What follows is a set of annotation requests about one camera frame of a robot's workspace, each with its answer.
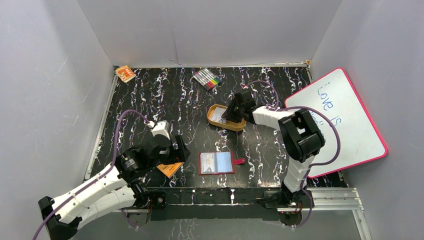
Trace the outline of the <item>orange oval tray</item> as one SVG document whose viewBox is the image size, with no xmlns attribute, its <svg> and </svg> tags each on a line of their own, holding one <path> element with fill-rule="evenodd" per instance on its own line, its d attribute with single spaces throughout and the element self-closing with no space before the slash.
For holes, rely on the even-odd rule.
<svg viewBox="0 0 424 240">
<path fill-rule="evenodd" d="M 226 106 L 220 105 L 220 104 L 214 104 L 214 105 L 210 106 L 208 111 L 207 111 L 207 121 L 208 121 L 209 124 L 216 126 L 216 127 L 219 127 L 219 128 L 226 129 L 226 130 L 234 131 L 234 132 L 240 132 L 246 127 L 247 122 L 244 119 L 242 119 L 240 122 L 234 122 L 234 121 L 230 121 L 229 118 L 226 117 L 226 123 L 218 123 L 218 122 L 212 121 L 210 119 L 210 117 L 211 117 L 215 107 L 227 109 Z"/>
</svg>

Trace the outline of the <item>pink framed whiteboard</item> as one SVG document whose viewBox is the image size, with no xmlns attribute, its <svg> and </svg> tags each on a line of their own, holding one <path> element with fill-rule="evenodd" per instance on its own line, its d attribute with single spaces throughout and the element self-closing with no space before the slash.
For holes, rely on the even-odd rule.
<svg viewBox="0 0 424 240">
<path fill-rule="evenodd" d="M 387 155 L 388 148 L 347 73 L 336 68 L 285 100 L 286 107 L 306 106 L 324 114 L 340 137 L 337 159 L 314 166 L 309 178 L 317 178 Z"/>
</svg>

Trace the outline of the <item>pack of coloured markers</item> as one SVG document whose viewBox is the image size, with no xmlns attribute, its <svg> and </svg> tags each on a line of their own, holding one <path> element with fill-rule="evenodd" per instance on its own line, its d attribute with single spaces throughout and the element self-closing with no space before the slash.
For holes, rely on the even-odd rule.
<svg viewBox="0 0 424 240">
<path fill-rule="evenodd" d="M 221 78 L 215 75 L 208 68 L 200 69 L 192 77 L 198 83 L 200 83 L 207 91 L 213 89 L 222 82 Z"/>
</svg>

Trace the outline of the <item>orange book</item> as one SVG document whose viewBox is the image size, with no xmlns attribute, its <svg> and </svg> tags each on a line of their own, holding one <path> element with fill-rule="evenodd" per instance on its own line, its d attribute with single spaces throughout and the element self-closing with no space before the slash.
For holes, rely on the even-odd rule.
<svg viewBox="0 0 424 240">
<path fill-rule="evenodd" d="M 183 165 L 183 162 L 177 162 L 173 164 L 160 164 L 156 168 L 170 179 Z"/>
</svg>

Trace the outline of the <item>black metal base rail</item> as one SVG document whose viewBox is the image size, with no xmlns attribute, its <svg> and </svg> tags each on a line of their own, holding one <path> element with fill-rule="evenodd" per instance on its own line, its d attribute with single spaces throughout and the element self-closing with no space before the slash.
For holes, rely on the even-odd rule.
<svg viewBox="0 0 424 240">
<path fill-rule="evenodd" d="M 296 227 L 309 211 L 362 211 L 358 191 L 350 187 L 309 187 L 291 203 L 279 187 L 150 188 L 140 196 L 120 189 L 84 207 L 79 227 L 111 212 L 148 213 L 151 221 L 173 219 L 263 219 Z"/>
</svg>

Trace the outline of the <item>red card holder wallet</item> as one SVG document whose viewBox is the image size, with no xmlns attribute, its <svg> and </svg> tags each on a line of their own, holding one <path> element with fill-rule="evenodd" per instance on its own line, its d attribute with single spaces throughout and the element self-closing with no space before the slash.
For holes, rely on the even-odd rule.
<svg viewBox="0 0 424 240">
<path fill-rule="evenodd" d="M 236 165 L 243 165 L 245 158 L 234 158 L 230 151 L 225 152 L 201 152 L 198 155 L 198 174 L 220 175 L 234 174 Z"/>
</svg>

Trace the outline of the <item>small orange card box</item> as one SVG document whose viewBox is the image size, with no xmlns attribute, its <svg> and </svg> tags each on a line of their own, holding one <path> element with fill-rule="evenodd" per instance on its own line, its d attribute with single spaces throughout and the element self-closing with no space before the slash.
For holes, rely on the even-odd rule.
<svg viewBox="0 0 424 240">
<path fill-rule="evenodd" d="M 123 66 L 118 67 L 115 70 L 115 74 L 119 77 L 119 79 L 123 83 L 127 83 L 127 82 L 129 82 L 130 80 L 132 80 L 136 77 L 136 74 L 130 68 L 129 65 L 123 65 Z"/>
</svg>

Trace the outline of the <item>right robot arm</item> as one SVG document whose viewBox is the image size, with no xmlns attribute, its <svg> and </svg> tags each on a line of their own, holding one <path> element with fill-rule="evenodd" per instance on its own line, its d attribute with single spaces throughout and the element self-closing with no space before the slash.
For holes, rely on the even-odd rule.
<svg viewBox="0 0 424 240">
<path fill-rule="evenodd" d="M 281 193 L 272 196 L 270 200 L 280 200 L 288 207 L 295 207 L 305 194 L 311 164 L 325 145 L 324 137 L 309 110 L 258 105 L 251 92 L 244 89 L 234 94 L 221 118 L 226 123 L 238 124 L 245 120 L 280 131 L 289 164 L 281 184 Z"/>
</svg>

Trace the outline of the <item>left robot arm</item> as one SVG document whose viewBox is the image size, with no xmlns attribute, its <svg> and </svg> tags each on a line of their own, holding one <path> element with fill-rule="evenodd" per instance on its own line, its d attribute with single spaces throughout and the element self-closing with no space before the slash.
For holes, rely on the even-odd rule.
<svg viewBox="0 0 424 240">
<path fill-rule="evenodd" d="M 154 136 L 130 147 L 100 173 L 69 192 L 38 201 L 44 227 L 52 240 L 69 240 L 79 229 L 106 214 L 124 208 L 163 208 L 166 196 L 149 191 L 141 178 L 159 165 L 184 163 L 191 155 L 181 135 L 176 144 Z"/>
</svg>

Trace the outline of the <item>white card in tray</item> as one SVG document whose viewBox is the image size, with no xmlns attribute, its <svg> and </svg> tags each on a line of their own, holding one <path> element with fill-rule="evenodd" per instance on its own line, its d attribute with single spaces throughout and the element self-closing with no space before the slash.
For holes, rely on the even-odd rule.
<svg viewBox="0 0 424 240">
<path fill-rule="evenodd" d="M 226 108 L 215 107 L 213 112 L 212 112 L 210 119 L 213 122 L 225 124 L 227 122 L 227 119 L 225 117 L 226 110 L 227 110 Z"/>
</svg>

